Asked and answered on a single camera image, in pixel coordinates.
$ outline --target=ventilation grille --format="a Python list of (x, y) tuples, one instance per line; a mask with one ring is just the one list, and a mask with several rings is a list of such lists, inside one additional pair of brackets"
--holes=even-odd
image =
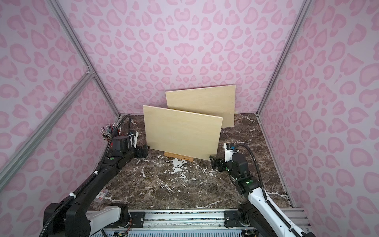
[[(105, 231), (108, 237), (113, 237), (115, 232)], [(103, 237), (101, 232), (93, 237)], [(241, 237), (241, 230), (166, 230), (166, 231), (129, 231), (127, 237)]]

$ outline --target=black cable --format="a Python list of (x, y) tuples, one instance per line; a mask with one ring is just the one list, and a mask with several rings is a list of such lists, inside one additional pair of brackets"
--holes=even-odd
[(231, 227), (228, 227), (225, 225), (225, 221), (224, 221), (224, 227), (227, 228), (227, 229), (231, 229), (231, 228), (234, 228), (234, 227), (237, 227), (238, 224), (236, 224), (235, 226), (231, 226)]
[(135, 141), (134, 141), (134, 135), (133, 134), (131, 134), (132, 135), (132, 148), (134, 148), (134, 143), (135, 143)]
[(233, 153), (236, 153), (237, 152), (237, 148), (240, 147), (240, 146), (243, 146), (244, 148), (246, 148), (246, 150), (250, 153), (251, 158), (253, 158), (255, 169), (257, 170), (258, 181), (259, 181), (260, 186), (262, 188), (263, 196), (264, 196), (265, 200), (267, 200), (267, 195), (266, 195), (266, 192), (265, 192), (265, 187), (264, 187), (264, 184), (263, 184), (262, 175), (261, 175), (260, 170), (259, 170), (258, 162), (255, 159), (255, 156), (254, 156), (253, 152), (251, 151), (250, 147), (248, 147), (246, 144), (243, 144), (243, 143), (242, 144), (238, 144), (237, 146), (234, 147)]
[(240, 147), (240, 146), (243, 146), (244, 148), (246, 148), (246, 150), (250, 153), (250, 156), (251, 156), (251, 158), (254, 161), (255, 169), (257, 170), (258, 180), (259, 180), (259, 183), (260, 183), (260, 186), (261, 186), (261, 189), (262, 189), (262, 193), (263, 193), (263, 196), (265, 198), (266, 203), (270, 206), (270, 208), (275, 212), (275, 214), (281, 219), (281, 221), (288, 227), (288, 229), (290, 229), (290, 231), (296, 237), (301, 237), (301, 235), (294, 228), (291, 229), (291, 224), (288, 223), (288, 221), (279, 213), (279, 211), (274, 207), (274, 205), (270, 202), (270, 200), (267, 200), (267, 195), (266, 195), (266, 190), (265, 190), (265, 186), (264, 186), (264, 183), (263, 183), (262, 175), (260, 173), (257, 160), (255, 159), (255, 156), (254, 156), (253, 152), (251, 151), (250, 147), (248, 147), (246, 144), (243, 144), (243, 143), (242, 144), (238, 144), (237, 146), (234, 147), (233, 153), (236, 153), (237, 152), (237, 148)]
[(104, 229), (101, 229), (101, 233), (103, 234), (104, 237), (108, 237), (104, 231)]
[[(106, 148), (105, 148), (105, 151), (103, 153), (103, 156), (101, 157), (101, 160), (99, 161), (96, 169), (95, 169), (95, 172), (93, 172), (74, 192), (73, 194), (75, 196), (77, 196), (79, 193), (81, 193), (87, 186), (89, 183), (92, 182), (92, 180), (95, 179), (95, 177), (97, 176), (96, 172), (98, 173), (100, 171), (100, 168), (101, 166), (103, 165), (104, 161), (105, 161), (105, 157), (106, 155), (108, 154), (108, 151), (109, 151), (109, 147), (111, 146), (112, 144), (112, 140), (113, 138), (115, 137), (118, 129), (120, 128), (121, 124), (127, 119), (129, 118), (129, 123), (128, 123), (128, 134), (130, 133), (130, 123), (132, 122), (132, 116), (131, 115), (125, 115), (122, 117), (121, 121), (117, 124), (117, 127), (116, 129), (114, 129), (109, 141), (108, 141), (108, 144), (106, 145)], [(50, 216), (50, 218), (46, 221), (46, 223), (44, 224), (42, 230), (41, 230), (41, 233), (39, 234), (39, 237), (44, 237), (45, 234), (46, 234), (46, 230), (49, 228), (49, 226), (51, 225), (51, 223), (53, 222), (54, 218), (72, 201), (74, 200), (75, 198), (73, 196), (68, 196), (67, 197), (67, 200), (64, 201), (62, 204), (59, 205), (59, 207), (53, 212), (53, 214)]]
[(232, 175), (229, 174), (229, 179), (230, 179), (230, 181), (232, 182), (232, 184), (233, 184), (234, 186), (237, 186), (236, 181), (233, 181), (232, 178), (233, 178)]

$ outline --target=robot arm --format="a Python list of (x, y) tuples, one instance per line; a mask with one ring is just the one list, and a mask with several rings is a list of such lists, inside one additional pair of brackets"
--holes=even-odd
[[(258, 172), (257, 180), (250, 174), (245, 156), (236, 148), (244, 146), (250, 152)], [(213, 169), (227, 171), (239, 194), (244, 195), (248, 202), (238, 209), (238, 221), (254, 226), (261, 235), (273, 237), (315, 237), (313, 233), (304, 233), (295, 225), (272, 201), (261, 182), (259, 168), (251, 150), (244, 144), (235, 146), (224, 143), (225, 159), (210, 156)], [(232, 228), (236, 221), (226, 221), (225, 227)]]
[[(130, 223), (126, 204), (113, 204), (90, 215), (86, 213), (88, 207), (103, 187), (131, 159), (147, 157), (149, 146), (136, 146), (138, 133), (132, 131), (132, 135), (134, 136), (134, 142), (130, 141), (131, 136), (117, 136), (112, 140), (112, 146), (97, 176), (53, 218), (43, 236), (88, 237), (111, 223), (113, 223), (114, 227), (120, 228)], [(68, 197), (60, 203), (51, 203), (47, 206), (44, 212), (44, 224), (67, 199)]]

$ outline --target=cable clip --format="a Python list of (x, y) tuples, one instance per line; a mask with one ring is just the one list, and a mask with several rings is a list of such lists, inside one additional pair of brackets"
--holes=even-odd
[(74, 193), (70, 193), (69, 196), (74, 197), (74, 199), (76, 198), (76, 195)]

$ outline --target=small box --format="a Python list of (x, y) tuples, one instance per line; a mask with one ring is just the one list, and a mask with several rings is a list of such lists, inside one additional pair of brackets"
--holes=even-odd
[(109, 190), (106, 189), (106, 188), (103, 188), (100, 193), (96, 196), (96, 198), (94, 199), (95, 202), (102, 202), (103, 199), (108, 195), (109, 193)]

